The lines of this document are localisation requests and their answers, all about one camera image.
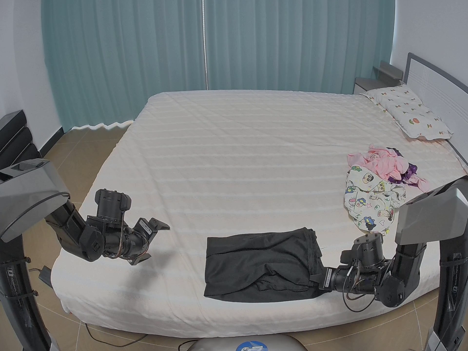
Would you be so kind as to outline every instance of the beige floor tile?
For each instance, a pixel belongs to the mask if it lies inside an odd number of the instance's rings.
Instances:
[[[101,332],[108,333],[108,334],[111,334],[111,335],[114,335],[114,336],[120,336],[120,337],[126,338],[126,339],[132,339],[132,340],[138,339],[141,336],[143,336],[143,334],[140,334],[140,333],[130,333],[128,331],[118,331],[118,330],[115,330],[115,329],[103,328],[103,327],[97,326],[97,325],[89,325],[89,328],[90,328],[93,336],[95,334],[97,334],[96,337],[98,337]],[[189,339],[192,339],[192,338],[175,338],[175,337],[171,337],[171,336],[158,336],[158,335],[155,335],[155,334],[150,334],[150,335],[148,335],[148,336],[146,336],[144,338],[143,342],[151,343],[151,344],[154,344],[156,346],[161,346],[161,347],[164,346],[164,347],[169,347],[169,348],[177,348],[177,346],[179,344],[181,344],[182,342],[188,341]]]
[[[89,129],[74,129],[66,132],[59,140],[58,144],[61,143],[77,143],[81,138],[85,136]]]
[[[393,319],[401,318],[402,316],[408,314],[411,311],[414,311],[413,302],[405,304],[402,307],[398,307],[391,312],[384,313],[380,316],[372,317],[370,319],[350,322],[348,324],[343,325],[331,326],[323,329],[315,329],[312,331],[299,331],[288,334],[299,340],[302,344],[324,342],[330,339],[348,336],[361,331],[365,331],[366,329],[374,328],[378,325],[388,323]]]
[[[105,129],[100,127],[99,129],[91,130],[89,129],[85,136],[83,136],[82,142],[90,142],[93,140],[110,140],[110,139],[120,139],[122,135],[127,131],[127,127],[113,127],[112,129]]]
[[[52,161],[55,168],[58,168],[75,146],[76,143],[55,144],[44,159]]]
[[[435,301],[437,303],[437,296],[439,295],[439,289],[432,290],[423,296],[420,296],[417,299],[414,299],[414,305],[416,308],[421,307],[422,305],[430,302]]]
[[[79,323],[65,319],[50,311],[43,311],[41,315],[45,327],[57,341],[60,351],[75,351]]]
[[[421,328],[421,335],[423,337],[423,343],[425,344],[427,333],[429,328],[434,325],[436,318],[437,300],[430,301],[417,309],[419,326]],[[465,329],[468,329],[468,313],[465,315],[465,321],[463,323]],[[460,351],[468,350],[468,336],[465,336],[460,347]]]
[[[15,331],[10,325],[10,321],[0,303],[0,344],[5,351],[21,351],[23,347],[16,337]]]
[[[79,142],[58,170],[72,195],[72,201],[83,202],[104,161],[118,140]]]
[[[53,231],[44,220],[34,225],[23,234],[23,243],[24,253],[31,258],[28,269],[41,269],[44,265],[52,268],[61,250],[55,231]],[[38,277],[39,272],[37,271],[29,273],[31,286],[39,293],[39,296],[36,297],[36,301],[39,305],[43,306],[39,306],[39,311],[44,313],[45,308],[49,308],[51,311],[79,322],[74,315],[63,311],[60,300],[55,295],[54,290],[44,284]]]
[[[410,312],[397,320],[350,336],[342,336],[327,342],[307,345],[309,351],[395,351],[421,350],[416,312]]]
[[[112,344],[126,344],[131,342],[132,340],[138,338],[134,333],[127,333],[124,332],[126,336],[125,338],[121,336],[112,335],[109,333],[104,333],[100,331],[96,331],[94,329],[90,329],[91,334],[94,338],[102,340],[104,342],[109,342]],[[127,351],[171,351],[177,350],[177,346],[175,347],[167,347],[162,345],[155,345],[148,342],[148,337],[144,338],[141,342],[134,343],[130,346],[125,347]],[[78,347],[77,351],[114,351],[116,348],[113,346],[109,346],[103,343],[99,343],[92,339],[88,332],[86,331],[85,326],[81,325],[81,330],[79,332],[78,337]]]

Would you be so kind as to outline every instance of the robot logo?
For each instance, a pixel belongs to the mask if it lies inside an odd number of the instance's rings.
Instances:
[[[258,341],[248,341],[239,344],[235,351],[268,351],[268,347]]]

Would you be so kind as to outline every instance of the bed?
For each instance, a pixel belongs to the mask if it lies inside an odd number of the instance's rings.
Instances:
[[[449,126],[455,121],[450,113],[468,105],[463,85],[412,54],[406,80]],[[278,303],[206,298],[206,239],[306,226],[316,231],[323,264],[337,266],[341,251],[361,235],[343,206],[346,155],[365,152],[370,143],[396,147],[436,188],[465,174],[461,155],[468,155],[460,135],[468,120],[455,122],[450,127],[458,153],[445,140],[405,137],[388,113],[361,95],[155,95],[103,164],[80,213],[96,213],[96,190],[116,189],[132,198],[129,225],[155,217],[171,230],[158,233],[152,258],[137,266],[105,258],[88,263],[62,250],[52,270],[54,290],[63,308],[84,322],[179,337],[303,331],[387,312],[374,302],[352,313],[336,292]],[[408,199],[419,193],[409,188]],[[387,257],[395,252],[393,226],[384,242]],[[429,243],[420,284],[408,301],[438,286],[438,261],[438,244]]]

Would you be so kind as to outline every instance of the black baseboard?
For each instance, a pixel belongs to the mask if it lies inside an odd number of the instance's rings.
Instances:
[[[59,141],[63,134],[65,133],[63,132],[63,127],[61,127],[54,135],[52,135],[52,137],[39,150],[42,157],[44,157],[45,154],[50,151],[50,149]]]

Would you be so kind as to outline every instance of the white label sticker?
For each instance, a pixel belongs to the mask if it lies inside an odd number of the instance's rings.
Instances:
[[[331,279],[331,268],[327,268],[327,279],[325,280],[325,287],[328,287]]]
[[[145,230],[149,235],[153,234],[153,232],[151,231],[151,229],[145,224],[145,222],[144,222],[142,219],[140,220],[140,225],[141,225],[141,227],[144,228],[144,230]]]

